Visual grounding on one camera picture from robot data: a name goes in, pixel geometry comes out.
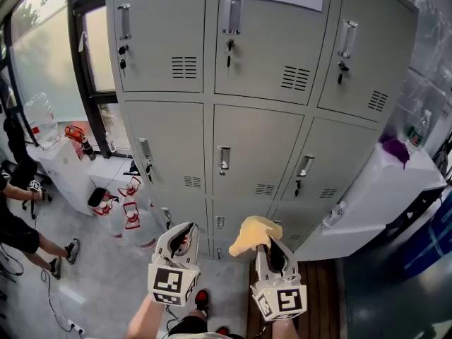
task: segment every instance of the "black shorts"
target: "black shorts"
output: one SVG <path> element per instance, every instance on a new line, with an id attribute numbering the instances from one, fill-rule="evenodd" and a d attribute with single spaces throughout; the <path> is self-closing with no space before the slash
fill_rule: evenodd
<path id="1" fill-rule="evenodd" d="M 0 219 L 0 242 L 14 249 L 34 254 L 40 246 L 40 236 L 24 220 L 11 215 Z"/>
<path id="2" fill-rule="evenodd" d="M 173 334 L 201 334 L 207 333 L 207 323 L 197 316 L 186 316 L 168 333 L 168 336 Z M 233 339 L 243 339 L 240 335 L 229 334 L 228 337 Z"/>

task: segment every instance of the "power strip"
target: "power strip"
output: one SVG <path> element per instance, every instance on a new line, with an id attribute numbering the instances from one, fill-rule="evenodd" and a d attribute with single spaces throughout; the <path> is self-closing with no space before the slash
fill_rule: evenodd
<path id="1" fill-rule="evenodd" d="M 68 320 L 68 324 L 71 328 L 76 329 L 76 331 L 78 331 L 79 334 L 85 334 L 85 331 L 83 330 L 83 328 L 81 328 L 80 326 L 75 324 L 72 320 Z"/>

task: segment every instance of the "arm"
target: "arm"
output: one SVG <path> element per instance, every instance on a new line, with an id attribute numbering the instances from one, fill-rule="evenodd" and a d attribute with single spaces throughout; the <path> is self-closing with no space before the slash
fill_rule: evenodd
<path id="1" fill-rule="evenodd" d="M 40 201 L 41 200 L 41 193 L 40 192 L 32 192 L 32 191 L 26 191 L 23 189 L 19 189 L 16 186 L 12 186 L 9 183 L 6 184 L 5 188 L 3 189 L 2 193 L 7 198 L 12 198 L 14 200 L 35 200 Z"/>
<path id="2" fill-rule="evenodd" d="M 164 307 L 148 294 L 127 329 L 126 339 L 156 339 Z"/>
<path id="3" fill-rule="evenodd" d="M 299 339 L 292 319 L 274 321 L 271 329 L 272 339 Z"/>

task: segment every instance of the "sneaker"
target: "sneaker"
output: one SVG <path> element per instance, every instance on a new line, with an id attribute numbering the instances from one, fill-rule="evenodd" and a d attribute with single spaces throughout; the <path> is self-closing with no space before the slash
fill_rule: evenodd
<path id="1" fill-rule="evenodd" d="M 72 242 L 65 247 L 68 252 L 66 260 L 73 265 L 76 262 L 77 254 L 80 251 L 80 241 L 78 239 L 73 239 Z"/>
<path id="2" fill-rule="evenodd" d="M 209 310 L 209 294 L 206 290 L 199 290 L 195 296 L 195 308 L 196 310 L 205 311 L 206 318 L 208 317 Z"/>
<path id="3" fill-rule="evenodd" d="M 217 334 L 221 334 L 224 336 L 228 336 L 229 335 L 229 328 L 227 326 L 221 326 L 219 327 L 216 331 Z"/>
<path id="4" fill-rule="evenodd" d="M 61 277 L 61 257 L 56 257 L 50 263 L 50 273 L 57 280 Z"/>

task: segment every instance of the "wooden floor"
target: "wooden floor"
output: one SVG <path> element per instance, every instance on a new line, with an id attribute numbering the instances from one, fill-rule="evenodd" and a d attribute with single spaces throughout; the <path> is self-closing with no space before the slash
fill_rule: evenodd
<path id="1" fill-rule="evenodd" d="M 301 339 L 339 339 L 338 282 L 334 260 L 299 262 L 302 284 L 307 285 L 308 309 L 294 318 Z M 257 281 L 255 263 L 249 269 L 250 284 Z M 255 301 L 248 294 L 248 324 L 246 338 L 254 339 L 266 322 Z M 271 339 L 271 325 L 266 326 L 261 339 Z"/>

